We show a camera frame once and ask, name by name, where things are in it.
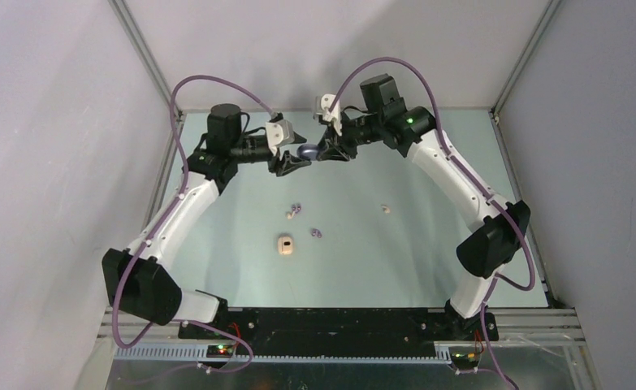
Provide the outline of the purple earbud charging case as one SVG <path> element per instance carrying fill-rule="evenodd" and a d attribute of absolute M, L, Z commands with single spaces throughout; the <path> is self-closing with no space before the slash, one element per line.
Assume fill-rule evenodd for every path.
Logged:
<path fill-rule="evenodd" d="M 299 158 L 310 161 L 319 161 L 323 153 L 323 148 L 316 144 L 303 144 L 296 149 Z"/>

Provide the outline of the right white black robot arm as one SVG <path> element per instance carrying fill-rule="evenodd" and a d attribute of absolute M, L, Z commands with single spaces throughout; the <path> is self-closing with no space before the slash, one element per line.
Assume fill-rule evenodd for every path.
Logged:
<path fill-rule="evenodd" d="M 456 247 L 464 274 L 448 304 L 445 319 L 450 336 L 465 340 L 478 329 L 481 306 L 492 280 L 526 241 L 530 208 L 497 193 L 468 165 L 439 130 L 433 113 L 423 106 L 408 108 L 394 78 L 372 77 L 360 85 L 366 104 L 350 118 L 334 94 L 316 99 L 316 118 L 327 129 L 318 144 L 319 161 L 350 161 L 361 145 L 381 141 L 421 168 L 457 208 L 470 235 Z"/>

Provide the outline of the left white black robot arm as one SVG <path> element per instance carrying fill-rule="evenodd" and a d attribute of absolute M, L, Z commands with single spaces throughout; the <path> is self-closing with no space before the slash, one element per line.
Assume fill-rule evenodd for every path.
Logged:
<path fill-rule="evenodd" d="M 249 114 L 237 105 L 213 106 L 206 130 L 185 158 L 180 186 L 142 233 L 125 249 L 109 249 L 102 259 L 107 295 L 112 307 L 112 333 L 117 345 L 129 349 L 119 334 L 119 313 L 144 319 L 149 327 L 172 322 L 198 323 L 210 338 L 220 338 L 230 327 L 220 310 L 225 301 L 207 292 L 187 290 L 171 271 L 185 238 L 202 214 L 220 197 L 241 164 L 267 163 L 281 177 L 310 161 L 286 148 L 307 140 L 294 131 L 283 114 L 273 115 L 260 128 L 248 130 Z"/>

